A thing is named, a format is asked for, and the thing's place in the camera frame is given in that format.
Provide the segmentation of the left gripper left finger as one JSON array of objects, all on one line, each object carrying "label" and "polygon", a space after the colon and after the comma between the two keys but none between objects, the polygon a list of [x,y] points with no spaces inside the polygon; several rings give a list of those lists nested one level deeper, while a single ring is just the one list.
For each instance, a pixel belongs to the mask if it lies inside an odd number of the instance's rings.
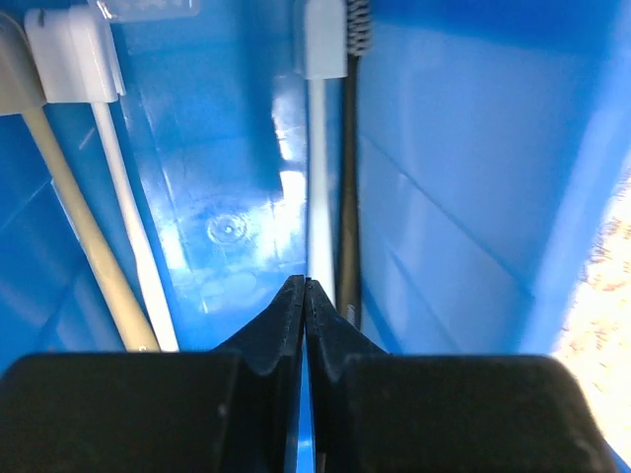
[{"label": "left gripper left finger", "polygon": [[5,472],[292,472],[304,280],[209,351],[25,356],[1,379]]}]

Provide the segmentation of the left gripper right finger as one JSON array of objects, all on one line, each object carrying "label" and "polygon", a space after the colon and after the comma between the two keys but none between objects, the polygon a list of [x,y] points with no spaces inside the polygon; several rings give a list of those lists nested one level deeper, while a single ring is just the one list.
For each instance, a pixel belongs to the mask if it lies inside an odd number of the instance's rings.
[{"label": "left gripper right finger", "polygon": [[320,472],[612,472],[572,374],[537,355],[395,355],[305,285]]}]

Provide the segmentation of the light blue toothbrush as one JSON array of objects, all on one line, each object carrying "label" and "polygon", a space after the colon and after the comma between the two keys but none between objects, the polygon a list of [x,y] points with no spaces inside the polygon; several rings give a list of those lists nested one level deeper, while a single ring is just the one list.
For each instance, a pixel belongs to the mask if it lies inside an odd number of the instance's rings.
[{"label": "light blue toothbrush", "polygon": [[294,4],[295,68],[307,86],[307,264],[335,300],[332,226],[327,183],[326,82],[347,72],[346,3],[297,1]]}]

